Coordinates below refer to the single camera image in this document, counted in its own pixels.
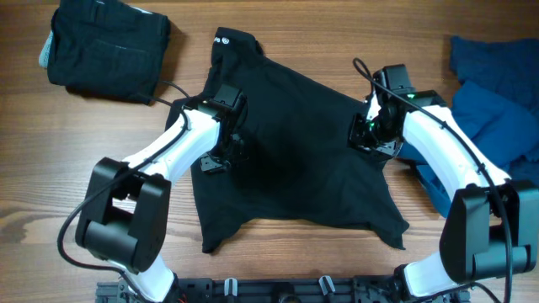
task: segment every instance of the black cable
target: black cable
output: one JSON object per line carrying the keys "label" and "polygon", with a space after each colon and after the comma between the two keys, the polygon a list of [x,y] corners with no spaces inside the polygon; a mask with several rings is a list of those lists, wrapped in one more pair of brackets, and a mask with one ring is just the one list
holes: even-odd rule
{"label": "black cable", "polygon": [[434,294],[434,295],[429,295],[429,296],[426,296],[426,297],[421,297],[421,298],[418,298],[419,300],[416,300],[414,303],[421,303],[421,302],[426,302],[428,300],[434,300],[436,298],[438,298],[439,296],[443,296],[443,295],[447,295],[447,294],[450,294],[450,293],[454,293],[454,292],[458,292],[458,291],[461,291],[461,290],[467,290],[471,287],[478,287],[480,288],[482,291],[485,292],[485,294],[487,294],[490,299],[494,302],[494,303],[501,303],[499,301],[498,298],[496,298],[496,295],[494,295],[494,293],[489,290],[487,288],[487,286],[481,284],[481,283],[478,283],[478,282],[472,282],[470,284],[465,284],[465,285],[461,285],[459,287],[456,287],[454,289],[450,289],[450,290],[444,290],[444,291],[441,291],[437,294]]}
{"label": "black cable", "polygon": [[[172,105],[168,101],[165,101],[165,104]],[[122,173],[117,178],[109,181],[106,185],[104,185],[96,193],[91,194],[90,196],[88,196],[66,218],[66,220],[64,221],[64,223],[60,227],[60,231],[58,232],[58,238],[56,240],[56,245],[57,245],[57,248],[58,248],[58,252],[60,253],[61,257],[64,260],[66,260],[68,263],[70,263],[72,265],[75,265],[75,266],[77,266],[79,268],[94,269],[94,270],[107,270],[107,271],[114,271],[114,272],[118,273],[126,281],[126,283],[129,285],[129,287],[131,287],[135,291],[135,293],[139,297],[138,300],[143,300],[145,302],[146,302],[146,299],[142,295],[141,291],[137,287],[135,287],[135,285],[129,280],[129,278],[127,277],[127,275],[125,274],[125,272],[122,269],[112,267],[112,266],[101,266],[101,265],[93,265],[93,264],[81,263],[81,262],[78,262],[77,260],[71,258],[67,254],[67,252],[66,252],[66,250],[64,248],[64,237],[66,235],[67,228],[72,223],[72,221],[75,219],[75,217],[77,217],[77,215],[82,211],[84,206],[91,203],[100,194],[102,194],[106,189],[109,189],[109,188],[115,186],[116,184],[120,183],[121,181],[125,180],[126,178],[129,178],[131,175],[138,172],[139,169],[141,169],[141,168],[145,167],[146,165],[150,164],[151,162],[153,162],[153,160],[155,160],[157,157],[159,157],[159,155],[161,155],[163,152],[165,152],[167,149],[169,149],[174,143],[176,143],[184,135],[184,133],[188,130],[189,119],[187,117],[187,114],[185,114],[185,112],[182,109],[180,110],[180,113],[181,113],[182,117],[184,118],[184,126],[182,127],[182,130],[169,143],[167,143],[167,145],[165,145],[164,147],[162,147],[161,149],[156,151],[150,157],[145,159],[142,163],[136,165],[133,168],[130,168],[129,170],[127,170],[125,173]]]}
{"label": "black cable", "polygon": [[170,81],[166,81],[166,80],[159,80],[159,82],[168,84],[168,85],[170,85],[171,87],[178,89],[178,90],[179,90],[179,91],[180,91],[186,98],[189,98],[189,94],[186,93],[186,92],[185,92],[181,87],[179,87],[178,85],[176,85],[176,84],[174,84],[174,83],[172,83],[172,82],[170,82]]}
{"label": "black cable", "polygon": [[355,69],[357,72],[363,76],[365,79],[367,79],[371,85],[375,85],[377,88],[380,88],[385,93],[391,94],[393,97],[397,98],[399,101],[403,102],[409,107],[412,107],[422,114],[426,115],[427,117],[431,118],[432,120],[439,123],[443,128],[447,129],[454,137],[459,141],[459,143],[464,147],[464,149],[467,151],[467,153],[470,155],[472,160],[476,163],[478,166],[479,172],[485,177],[488,183],[489,191],[491,196],[494,199],[494,204],[498,208],[499,215],[502,219],[502,226],[504,228],[504,236],[505,236],[505,290],[504,290],[504,303],[509,303],[511,299],[511,288],[513,284],[513,243],[511,241],[511,231],[509,226],[509,221],[507,218],[507,212],[505,211],[504,203],[502,202],[502,199],[499,197],[499,193],[496,190],[496,187],[494,186],[493,180],[490,178],[490,175],[488,174],[485,166],[481,161],[478,159],[478,157],[475,155],[475,153],[472,151],[470,146],[462,139],[456,132],[453,130],[445,121],[440,120],[435,115],[431,114],[430,112],[422,109],[416,104],[410,103],[405,98],[395,94],[391,90],[385,88],[383,85],[376,82],[371,76],[369,76],[370,73],[366,73],[358,66],[358,63],[365,67],[366,64],[359,58],[355,58],[352,63],[354,64]]}

